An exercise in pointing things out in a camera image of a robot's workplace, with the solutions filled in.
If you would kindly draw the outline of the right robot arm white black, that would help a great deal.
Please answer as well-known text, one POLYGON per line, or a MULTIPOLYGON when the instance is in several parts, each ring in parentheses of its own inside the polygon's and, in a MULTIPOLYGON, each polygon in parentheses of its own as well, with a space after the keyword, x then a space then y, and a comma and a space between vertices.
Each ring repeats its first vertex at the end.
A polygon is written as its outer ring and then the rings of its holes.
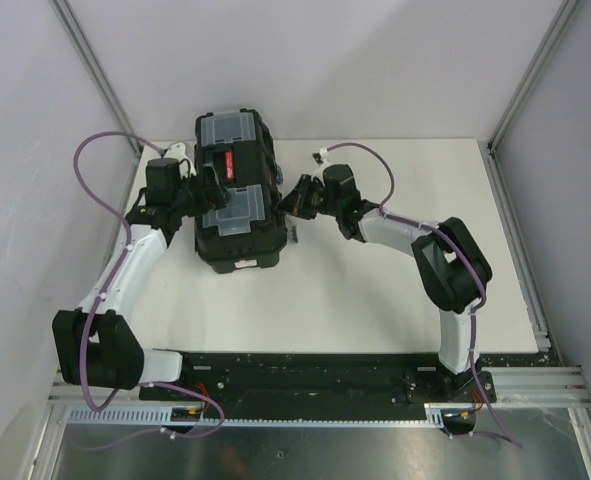
POLYGON ((486 304, 493 272, 461 219, 431 224, 391 213, 362 197, 353 171, 344 164, 331 165, 319 176, 302 175, 278 209, 305 220, 330 216, 346 239, 412 257, 439 311, 438 393, 459 401, 471 391, 472 380, 480 381, 477 312, 486 304))

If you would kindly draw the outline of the black plastic toolbox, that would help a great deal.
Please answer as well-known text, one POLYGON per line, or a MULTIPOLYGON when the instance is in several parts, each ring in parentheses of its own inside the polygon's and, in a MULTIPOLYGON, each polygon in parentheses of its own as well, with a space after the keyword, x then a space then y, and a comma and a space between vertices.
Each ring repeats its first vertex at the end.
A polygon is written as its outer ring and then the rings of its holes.
POLYGON ((211 166, 229 201, 195 219, 195 249, 218 274, 271 268, 287 244, 277 210, 283 182, 268 126, 254 109, 206 113, 196 119, 197 167, 211 166))

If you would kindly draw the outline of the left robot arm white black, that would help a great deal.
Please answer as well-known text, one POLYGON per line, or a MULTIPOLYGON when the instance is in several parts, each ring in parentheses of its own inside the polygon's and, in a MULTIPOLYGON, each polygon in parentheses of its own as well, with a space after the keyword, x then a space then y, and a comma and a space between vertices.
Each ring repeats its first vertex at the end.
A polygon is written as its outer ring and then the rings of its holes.
POLYGON ((184 218, 224 208, 229 195, 212 165, 180 172, 177 159, 147 163, 146 184, 123 217, 125 237, 89 294, 52 322, 65 382, 130 390, 161 382, 172 398, 189 397, 195 374, 180 353, 145 349, 128 323, 146 279, 170 246, 184 218))

